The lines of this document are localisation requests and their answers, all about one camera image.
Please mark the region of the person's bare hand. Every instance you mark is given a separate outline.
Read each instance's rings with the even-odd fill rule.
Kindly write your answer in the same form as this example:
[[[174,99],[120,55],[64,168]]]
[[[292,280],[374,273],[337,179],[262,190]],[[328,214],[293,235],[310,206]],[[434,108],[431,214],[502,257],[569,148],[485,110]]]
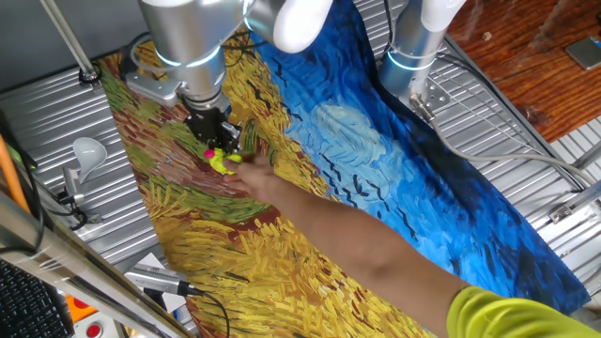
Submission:
[[[223,164],[232,172],[231,176],[224,177],[228,186],[247,192],[256,200],[266,203],[273,201],[271,188],[280,178],[274,173],[269,159],[254,157],[243,162],[225,160]]]

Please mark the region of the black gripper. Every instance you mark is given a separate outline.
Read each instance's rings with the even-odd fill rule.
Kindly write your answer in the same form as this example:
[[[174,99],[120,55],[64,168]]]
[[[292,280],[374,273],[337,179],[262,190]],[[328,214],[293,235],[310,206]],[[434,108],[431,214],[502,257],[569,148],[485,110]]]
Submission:
[[[190,110],[184,120],[193,136],[209,150],[219,148],[227,154],[239,150],[241,128],[227,121],[230,108],[223,113],[219,108]]]

